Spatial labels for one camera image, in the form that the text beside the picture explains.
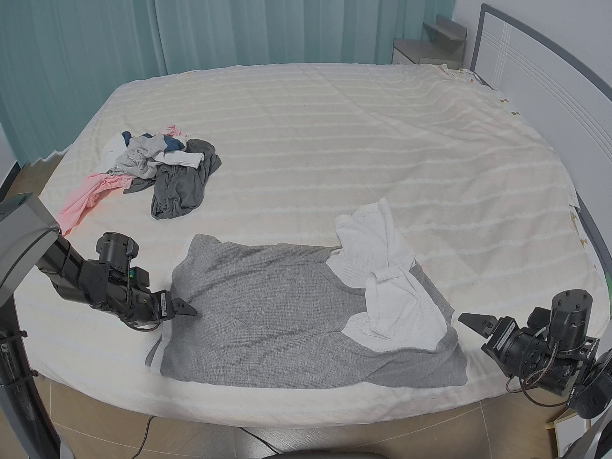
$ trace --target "floor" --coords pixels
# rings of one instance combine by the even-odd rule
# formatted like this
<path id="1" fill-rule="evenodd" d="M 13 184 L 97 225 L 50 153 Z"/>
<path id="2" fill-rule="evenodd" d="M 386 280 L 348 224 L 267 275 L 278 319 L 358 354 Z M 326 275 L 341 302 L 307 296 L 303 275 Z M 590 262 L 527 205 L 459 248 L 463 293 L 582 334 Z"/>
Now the floor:
<path id="1" fill-rule="evenodd" d="M 26 165 L 8 196 L 39 194 L 59 157 Z M 54 382 L 36 379 L 42 401 L 76 459 L 131 458 L 142 441 L 147 415 L 115 408 Z M 549 403 L 555 397 L 532 391 Z M 282 452 L 305 449 L 378 452 L 389 459 L 550 459 L 556 457 L 545 424 L 561 412 L 539 408 L 519 394 L 461 408 L 370 425 L 308 430 L 251 428 Z M 157 417 L 139 459 L 261 458 L 271 452 L 239 428 Z M 26 455 L 0 412 L 0 459 Z"/>

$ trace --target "bed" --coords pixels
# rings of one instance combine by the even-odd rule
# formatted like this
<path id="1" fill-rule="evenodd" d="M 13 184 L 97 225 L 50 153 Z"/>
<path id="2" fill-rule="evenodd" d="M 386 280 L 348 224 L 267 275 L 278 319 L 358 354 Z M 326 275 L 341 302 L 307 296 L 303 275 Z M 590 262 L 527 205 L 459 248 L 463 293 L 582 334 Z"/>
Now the bed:
<path id="1" fill-rule="evenodd" d="M 40 196 L 57 214 L 96 167 L 111 135 L 123 130 L 141 134 L 176 124 L 214 144 L 223 166 L 210 177 L 197 210 L 155 220 L 150 192 L 113 191 L 67 236 L 83 256 L 96 258 L 102 233 L 128 234 L 140 244 L 135 263 L 150 272 L 152 290 L 168 286 L 195 233 L 243 244 L 333 246 L 335 216 L 386 196 L 417 261 L 455 309 L 467 384 L 295 390 L 173 381 L 144 365 L 158 335 L 130 331 L 116 318 L 61 300 L 37 270 L 15 293 L 32 368 L 142 413 L 297 428 L 399 419 L 503 393 L 506 379 L 480 350 L 483 340 L 456 322 L 463 311 L 508 314 L 524 323 L 534 306 L 548 307 L 557 292 L 581 287 L 594 298 L 589 334 L 601 335 L 609 319 L 603 274 L 605 244 L 612 244 L 605 217 L 612 192 L 609 185 L 596 186 L 594 174 L 580 164 L 589 158 L 598 175 L 612 177 L 609 136 L 600 131 L 612 125 L 612 94 L 532 31 L 484 6 L 472 72 L 287 64 L 122 85 Z M 529 73 L 517 80 L 513 67 L 523 64 L 521 56 L 537 65 L 524 67 Z M 569 75 L 566 89 L 579 112 L 551 119 L 558 92 L 535 87 L 549 84 L 551 76 L 565 83 Z M 598 135 L 585 132 L 585 124 L 595 124 Z"/>

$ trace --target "mattress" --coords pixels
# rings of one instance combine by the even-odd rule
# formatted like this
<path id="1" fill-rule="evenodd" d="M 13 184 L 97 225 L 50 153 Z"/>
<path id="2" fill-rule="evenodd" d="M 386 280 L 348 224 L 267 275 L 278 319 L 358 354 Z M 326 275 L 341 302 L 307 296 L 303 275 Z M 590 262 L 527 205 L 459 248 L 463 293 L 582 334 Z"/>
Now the mattress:
<path id="1" fill-rule="evenodd" d="M 456 322 L 464 311 L 511 315 L 580 287 L 594 298 L 589 334 L 608 321 L 597 265 L 570 212 L 573 187 L 555 152 L 485 86 L 434 65 L 288 64 L 194 71 L 119 87 L 92 118 L 40 198 L 57 214 L 113 134 L 176 124 L 223 161 L 203 204 L 150 215 L 151 191 L 113 191 L 67 236 L 97 258 L 105 231 L 134 238 L 153 291 L 195 233 L 243 244 L 338 244 L 334 218 L 385 196 L 417 260 L 455 309 L 468 383 L 441 389 L 369 383 L 325 390 L 173 381 L 145 357 L 158 338 L 63 301 L 33 269 L 15 293 L 31 365 L 122 408 L 227 425 L 361 424 L 454 408 L 504 392 L 506 379 Z"/>

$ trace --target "nightstand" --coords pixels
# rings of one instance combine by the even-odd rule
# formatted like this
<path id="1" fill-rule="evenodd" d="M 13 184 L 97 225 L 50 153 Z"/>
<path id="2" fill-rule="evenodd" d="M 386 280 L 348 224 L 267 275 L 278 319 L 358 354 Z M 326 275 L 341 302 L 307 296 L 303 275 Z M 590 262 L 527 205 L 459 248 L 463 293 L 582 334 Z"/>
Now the nightstand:
<path id="1" fill-rule="evenodd" d="M 446 63 L 448 68 L 463 67 L 463 51 L 468 30 L 438 14 L 435 24 L 423 24 L 431 41 L 395 39 L 393 42 L 394 65 Z"/>

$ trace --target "curtain fold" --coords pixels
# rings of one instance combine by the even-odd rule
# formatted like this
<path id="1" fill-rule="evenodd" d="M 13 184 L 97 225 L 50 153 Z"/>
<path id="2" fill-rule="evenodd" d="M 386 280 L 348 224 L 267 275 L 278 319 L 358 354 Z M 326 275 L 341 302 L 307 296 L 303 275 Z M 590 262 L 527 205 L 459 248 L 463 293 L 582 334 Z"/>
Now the curtain fold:
<path id="1" fill-rule="evenodd" d="M 115 88 L 192 69 L 390 63 L 454 0 L 0 0 L 0 123 L 19 161 L 68 146 Z"/>

